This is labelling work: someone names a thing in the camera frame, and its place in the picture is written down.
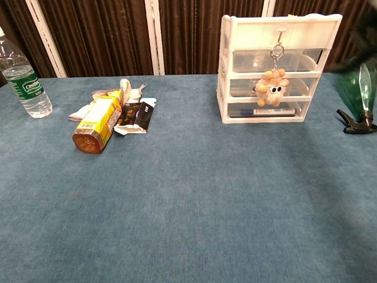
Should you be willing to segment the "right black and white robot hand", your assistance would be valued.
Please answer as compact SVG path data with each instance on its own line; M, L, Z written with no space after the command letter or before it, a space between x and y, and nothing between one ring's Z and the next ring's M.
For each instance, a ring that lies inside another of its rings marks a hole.
M358 47L357 52L342 62L331 65L331 72L340 74L357 70L362 63L376 54L376 43L368 38L367 29L356 28L353 32L353 39Z

